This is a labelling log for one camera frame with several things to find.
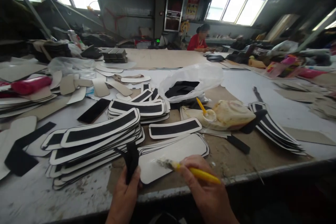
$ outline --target plastic bag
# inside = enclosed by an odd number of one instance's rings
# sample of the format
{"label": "plastic bag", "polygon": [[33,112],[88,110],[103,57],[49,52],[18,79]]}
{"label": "plastic bag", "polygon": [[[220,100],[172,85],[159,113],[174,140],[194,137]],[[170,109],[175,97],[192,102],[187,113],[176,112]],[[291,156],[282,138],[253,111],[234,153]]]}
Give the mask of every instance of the plastic bag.
{"label": "plastic bag", "polygon": [[285,40],[273,47],[271,51],[268,51],[267,56],[278,56],[293,53],[298,47],[299,43],[291,40]]}
{"label": "plastic bag", "polygon": [[95,61],[92,59],[86,60],[78,58],[57,57],[50,61],[48,69],[51,74],[58,70],[62,70],[63,76],[67,76],[69,74],[79,74],[81,78],[94,79],[96,77],[94,65]]}
{"label": "plastic bag", "polygon": [[[169,88],[174,86],[177,81],[184,80],[199,82],[199,84],[189,94],[173,96],[170,98],[165,96],[165,93]],[[178,103],[202,95],[205,90],[219,86],[223,80],[224,74],[221,67],[209,63],[195,64],[176,70],[165,78],[159,85],[158,93],[163,99],[170,103]]]}

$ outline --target glue container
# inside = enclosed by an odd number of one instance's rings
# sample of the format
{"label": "glue container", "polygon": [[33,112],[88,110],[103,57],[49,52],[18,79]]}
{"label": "glue container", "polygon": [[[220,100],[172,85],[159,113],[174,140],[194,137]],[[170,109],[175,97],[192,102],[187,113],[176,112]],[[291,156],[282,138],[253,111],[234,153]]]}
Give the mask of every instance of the glue container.
{"label": "glue container", "polygon": [[239,130],[256,116],[240,101],[220,100],[212,110],[216,113],[217,123],[224,130]]}

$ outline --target white plastic bag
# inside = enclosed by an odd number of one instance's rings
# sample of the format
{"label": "white plastic bag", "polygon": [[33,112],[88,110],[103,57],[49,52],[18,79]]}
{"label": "white plastic bag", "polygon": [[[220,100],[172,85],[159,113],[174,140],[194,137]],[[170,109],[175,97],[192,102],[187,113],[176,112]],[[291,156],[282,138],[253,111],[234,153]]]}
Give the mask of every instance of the white plastic bag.
{"label": "white plastic bag", "polygon": [[[223,80],[224,74],[221,67],[209,63],[195,64],[176,70],[165,78],[159,85],[158,93],[170,103],[178,103],[200,96],[205,90],[219,86]],[[178,81],[199,82],[199,84],[189,94],[167,98],[165,93]]]}

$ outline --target cloth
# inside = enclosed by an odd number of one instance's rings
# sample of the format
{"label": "cloth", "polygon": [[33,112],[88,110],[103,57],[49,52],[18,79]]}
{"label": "cloth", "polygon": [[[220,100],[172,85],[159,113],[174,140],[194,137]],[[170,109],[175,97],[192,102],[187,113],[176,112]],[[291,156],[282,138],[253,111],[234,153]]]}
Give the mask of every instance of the cloth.
{"label": "cloth", "polygon": [[198,34],[195,34],[194,36],[191,37],[187,50],[193,51],[194,49],[207,48],[207,47],[208,46],[205,42],[205,39],[202,39],[200,42]]}

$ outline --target pile of materials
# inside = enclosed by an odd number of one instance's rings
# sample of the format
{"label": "pile of materials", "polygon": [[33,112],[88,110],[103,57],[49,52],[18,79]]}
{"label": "pile of materials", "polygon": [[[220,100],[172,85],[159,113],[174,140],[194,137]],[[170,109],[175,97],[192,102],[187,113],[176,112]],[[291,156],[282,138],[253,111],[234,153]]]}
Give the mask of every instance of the pile of materials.
{"label": "pile of materials", "polygon": [[56,130],[41,146],[52,150],[46,176],[54,179],[53,188],[59,190],[119,157],[115,148],[126,151],[126,144],[138,145],[144,139],[136,108],[101,123]]}

